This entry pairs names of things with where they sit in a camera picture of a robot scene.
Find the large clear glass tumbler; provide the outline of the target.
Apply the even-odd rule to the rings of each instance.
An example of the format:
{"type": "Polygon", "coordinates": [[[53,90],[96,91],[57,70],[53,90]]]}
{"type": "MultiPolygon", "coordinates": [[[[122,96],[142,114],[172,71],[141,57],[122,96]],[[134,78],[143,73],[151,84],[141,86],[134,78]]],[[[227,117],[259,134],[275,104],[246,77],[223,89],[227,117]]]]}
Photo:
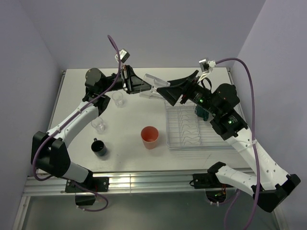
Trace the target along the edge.
{"type": "Polygon", "coordinates": [[[150,74],[145,74],[142,80],[141,88],[140,88],[140,97],[148,98],[148,99],[161,99],[163,100],[163,96],[161,96],[157,89],[160,87],[168,87],[170,83],[152,76],[150,74]]]}

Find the dark green ceramic mug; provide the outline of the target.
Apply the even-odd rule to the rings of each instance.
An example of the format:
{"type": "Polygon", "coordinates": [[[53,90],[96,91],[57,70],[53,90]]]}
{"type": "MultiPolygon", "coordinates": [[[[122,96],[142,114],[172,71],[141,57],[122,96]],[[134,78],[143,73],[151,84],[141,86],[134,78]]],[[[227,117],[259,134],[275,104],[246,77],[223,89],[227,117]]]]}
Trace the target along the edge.
{"type": "Polygon", "coordinates": [[[209,116],[210,116],[209,112],[207,112],[205,109],[203,109],[202,107],[198,105],[195,108],[195,114],[197,117],[201,118],[205,122],[208,121],[209,116]]]}

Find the orange plastic cup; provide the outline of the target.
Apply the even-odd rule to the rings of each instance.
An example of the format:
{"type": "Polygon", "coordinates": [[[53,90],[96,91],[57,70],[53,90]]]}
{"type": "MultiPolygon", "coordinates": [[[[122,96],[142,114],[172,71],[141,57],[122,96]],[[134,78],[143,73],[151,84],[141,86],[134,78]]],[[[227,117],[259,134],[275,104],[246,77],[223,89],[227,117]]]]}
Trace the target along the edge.
{"type": "Polygon", "coordinates": [[[141,138],[146,149],[154,149],[158,145],[158,129],[153,126],[144,127],[141,131],[141,138]]]}

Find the small clear glass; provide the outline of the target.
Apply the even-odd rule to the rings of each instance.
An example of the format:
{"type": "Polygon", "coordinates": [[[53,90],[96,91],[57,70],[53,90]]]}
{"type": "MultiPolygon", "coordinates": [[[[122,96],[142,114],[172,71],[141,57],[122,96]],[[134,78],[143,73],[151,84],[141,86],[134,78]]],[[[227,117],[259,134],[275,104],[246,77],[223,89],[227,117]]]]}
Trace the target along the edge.
{"type": "Polygon", "coordinates": [[[102,118],[97,117],[96,119],[91,121],[91,126],[98,132],[103,133],[106,126],[102,118]]]}

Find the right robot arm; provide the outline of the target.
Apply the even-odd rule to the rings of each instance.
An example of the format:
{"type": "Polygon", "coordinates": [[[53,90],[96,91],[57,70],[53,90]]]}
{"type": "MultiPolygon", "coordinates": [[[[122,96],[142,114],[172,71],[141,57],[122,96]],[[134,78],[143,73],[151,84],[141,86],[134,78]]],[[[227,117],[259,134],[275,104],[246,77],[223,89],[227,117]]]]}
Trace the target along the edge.
{"type": "Polygon", "coordinates": [[[212,92],[199,85],[197,74],[195,71],[188,77],[172,80],[169,86],[156,91],[172,106],[191,101],[209,112],[213,116],[210,121],[213,130],[242,156],[256,176],[219,161],[207,173],[193,175],[194,188],[229,185],[249,194],[262,210],[271,213],[299,185],[300,178],[282,169],[253,138],[251,129],[234,109],[240,102],[235,86],[222,83],[212,92]]]}

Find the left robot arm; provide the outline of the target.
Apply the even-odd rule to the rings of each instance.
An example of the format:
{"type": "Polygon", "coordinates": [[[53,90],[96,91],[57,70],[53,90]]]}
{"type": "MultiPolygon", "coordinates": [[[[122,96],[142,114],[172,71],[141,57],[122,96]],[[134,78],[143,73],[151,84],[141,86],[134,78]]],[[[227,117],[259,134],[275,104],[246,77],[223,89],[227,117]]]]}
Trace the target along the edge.
{"type": "Polygon", "coordinates": [[[76,182],[82,191],[89,191],[94,185],[93,172],[70,160],[68,146],[73,139],[107,108],[109,91],[124,90],[127,94],[141,91],[144,80],[139,78],[129,65],[119,67],[117,73],[106,76],[97,68],[85,74],[85,96],[77,108],[59,125],[47,132],[38,131],[32,140],[31,165],[33,176],[37,169],[50,177],[64,178],[76,182]]]}

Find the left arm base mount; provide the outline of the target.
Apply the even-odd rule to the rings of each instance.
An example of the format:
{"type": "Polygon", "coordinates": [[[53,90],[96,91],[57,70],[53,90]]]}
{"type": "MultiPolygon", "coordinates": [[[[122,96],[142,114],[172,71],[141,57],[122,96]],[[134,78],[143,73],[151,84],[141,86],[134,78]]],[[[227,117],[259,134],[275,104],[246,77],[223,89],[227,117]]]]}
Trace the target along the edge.
{"type": "Polygon", "coordinates": [[[75,204],[78,208],[88,209],[87,206],[92,206],[95,201],[102,199],[105,201],[103,210],[107,208],[109,201],[103,195],[97,195],[100,192],[107,192],[109,187],[109,177],[93,177],[85,183],[73,182],[67,180],[65,193],[75,193],[75,204]]]}

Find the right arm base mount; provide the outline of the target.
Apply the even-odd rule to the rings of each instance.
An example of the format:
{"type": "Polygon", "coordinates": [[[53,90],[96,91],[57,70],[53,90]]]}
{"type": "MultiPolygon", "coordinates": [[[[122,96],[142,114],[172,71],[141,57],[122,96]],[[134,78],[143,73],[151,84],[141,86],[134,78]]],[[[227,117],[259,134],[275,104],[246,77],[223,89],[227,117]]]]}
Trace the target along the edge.
{"type": "Polygon", "coordinates": [[[192,180],[189,185],[194,189],[214,189],[216,191],[205,192],[209,201],[212,202],[224,202],[226,200],[226,188],[225,184],[220,183],[217,178],[211,173],[195,173],[192,175],[192,180]]]}

